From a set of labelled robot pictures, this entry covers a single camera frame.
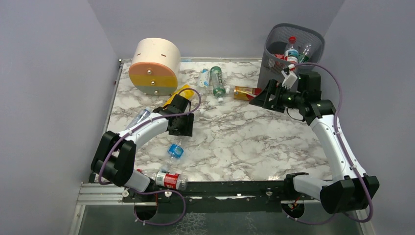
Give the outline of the clear bottle small label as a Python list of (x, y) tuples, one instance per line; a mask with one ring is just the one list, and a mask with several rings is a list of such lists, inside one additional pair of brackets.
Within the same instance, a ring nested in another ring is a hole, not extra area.
[(143, 121), (144, 119), (148, 118), (151, 114), (151, 109), (149, 107), (145, 107), (142, 109), (133, 119), (132, 121), (126, 126), (126, 129), (130, 129)]

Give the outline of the clear bottle red blue label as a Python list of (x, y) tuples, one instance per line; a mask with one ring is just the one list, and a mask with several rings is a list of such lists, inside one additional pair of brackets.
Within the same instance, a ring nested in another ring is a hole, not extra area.
[(296, 37), (292, 36), (288, 39), (288, 43), (286, 44), (285, 47), (285, 59), (287, 62), (292, 63), (292, 64), (297, 64), (298, 63), (298, 57), (299, 57), (299, 52), (298, 52), (298, 46), (296, 45)]

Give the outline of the clear bottle dark green label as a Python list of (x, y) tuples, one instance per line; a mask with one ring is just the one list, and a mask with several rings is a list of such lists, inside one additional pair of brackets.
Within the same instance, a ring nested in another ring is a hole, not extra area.
[(313, 46), (311, 43), (304, 43), (300, 47), (298, 63), (306, 63), (309, 61), (312, 54)]

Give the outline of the clear bottle red label front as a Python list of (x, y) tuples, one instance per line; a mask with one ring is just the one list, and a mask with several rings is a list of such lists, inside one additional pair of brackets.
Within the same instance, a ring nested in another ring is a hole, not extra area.
[(157, 186), (174, 190), (185, 190), (187, 187), (187, 177), (179, 173), (164, 169), (137, 169), (137, 171), (153, 179)]

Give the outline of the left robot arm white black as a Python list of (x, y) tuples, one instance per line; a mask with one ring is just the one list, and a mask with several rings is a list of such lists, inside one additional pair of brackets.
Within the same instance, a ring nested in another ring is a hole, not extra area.
[(137, 149), (159, 134), (192, 136), (194, 114), (189, 99), (176, 95), (170, 104), (158, 107), (146, 118), (120, 133), (103, 134), (91, 163), (100, 180), (119, 187), (146, 192), (153, 180), (134, 169)]

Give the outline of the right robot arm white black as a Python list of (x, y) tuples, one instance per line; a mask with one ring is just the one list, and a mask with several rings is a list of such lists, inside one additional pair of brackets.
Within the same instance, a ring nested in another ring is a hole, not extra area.
[(285, 83), (269, 80), (250, 104), (281, 113), (287, 108), (297, 109), (328, 159), (331, 183), (303, 172), (288, 174), (284, 180), (284, 192), (288, 196), (311, 196), (329, 214), (366, 209), (379, 189), (379, 181), (360, 166), (341, 132), (332, 101), (323, 100), (321, 93), (321, 76), (311, 71), (300, 74), (295, 92)]

